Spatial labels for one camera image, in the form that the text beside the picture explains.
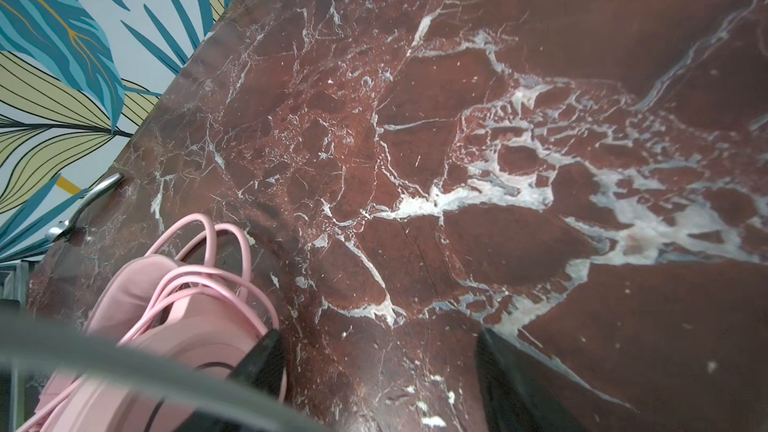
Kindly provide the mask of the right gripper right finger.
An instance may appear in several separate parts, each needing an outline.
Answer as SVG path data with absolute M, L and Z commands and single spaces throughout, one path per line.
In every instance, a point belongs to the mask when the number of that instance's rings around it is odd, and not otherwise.
M 475 362 L 490 431 L 582 431 L 584 427 L 526 371 L 519 352 L 491 329 L 482 330 Z

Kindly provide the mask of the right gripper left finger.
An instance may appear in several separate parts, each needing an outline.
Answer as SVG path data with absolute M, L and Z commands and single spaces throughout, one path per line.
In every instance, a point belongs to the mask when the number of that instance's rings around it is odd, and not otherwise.
M 284 369 L 285 351 L 281 334 L 277 330 L 270 330 L 235 366 L 227 379 L 278 399 L 281 395 Z M 254 431 L 254 428 L 196 411 L 177 428 L 177 431 L 240 432 Z

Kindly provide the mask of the pink headphones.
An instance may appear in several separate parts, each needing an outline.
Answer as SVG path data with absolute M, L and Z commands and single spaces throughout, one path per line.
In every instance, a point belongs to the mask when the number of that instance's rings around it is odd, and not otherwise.
M 250 253 L 241 274 L 148 254 L 125 265 L 92 311 L 87 334 L 114 339 L 216 379 L 270 331 L 275 307 L 251 283 Z M 103 379 L 58 372 L 24 431 L 177 431 L 194 412 Z

